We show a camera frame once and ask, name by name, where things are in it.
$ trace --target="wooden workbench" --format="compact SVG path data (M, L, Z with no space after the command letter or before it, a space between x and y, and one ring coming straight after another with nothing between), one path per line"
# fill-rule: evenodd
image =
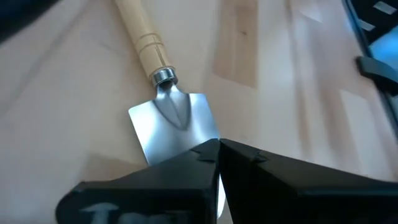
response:
M187 92L223 138L375 179L398 147L340 0L148 0ZM0 46L0 223L54 223L80 180L146 167L127 110L150 100L112 0L60 1Z

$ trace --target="black object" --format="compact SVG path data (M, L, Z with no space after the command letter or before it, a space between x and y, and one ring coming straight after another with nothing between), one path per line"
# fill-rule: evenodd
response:
M398 72L390 65L371 57L358 57L356 64L363 76L383 86L391 96L398 95Z
M366 58L374 58L373 53L371 49L369 48L369 45L371 42L374 41L375 38L379 38L381 35L384 35L386 32L391 30L393 28L392 22L385 23L383 25L383 19L380 20L379 18L373 18L370 19L369 17L374 16L375 13L370 13L366 14L366 11L374 11L377 10L373 8L373 5L376 3L375 0L342 0L343 5L348 13L348 18L349 21L352 25L352 28L354 30L354 33L356 35L356 38L359 42L359 46L361 47L363 56ZM377 20L377 26L381 29L376 29L373 34L369 34L369 32L365 33L365 30L361 28L361 26L358 24L359 17L357 14L357 9L360 10L360 14L366 15L366 20L368 21L373 21ZM394 95L396 90L396 83L393 81L394 79L387 80L385 77L383 77L383 74L371 74L364 72L361 67L365 67L365 65L359 61L358 58L355 59L357 67L361 74L367 78L371 78L379 92L379 96L381 99L381 102L384 106L384 109L386 111L387 117L389 118L389 121L391 122L391 126L394 130L394 134L396 135L396 138L398 139L398 110L397 110L397 105L395 103Z
M398 184L228 139L118 180L82 182L60 201L57 221L216 223L218 169L235 224L398 222Z
M58 0L0 0L0 43L43 14Z
M357 16L374 26L372 30L363 30L369 43L373 43L398 25L398 13L387 14L374 7L380 0L351 0ZM384 3L398 9L398 1L383 0Z

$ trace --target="trowel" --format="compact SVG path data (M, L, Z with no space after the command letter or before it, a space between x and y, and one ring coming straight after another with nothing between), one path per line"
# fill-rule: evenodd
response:
M149 81L157 90L155 99L129 109L131 121L150 166L171 159L220 134L200 93L184 93L165 46L146 14L141 0L115 0ZM220 179L218 216L225 192Z

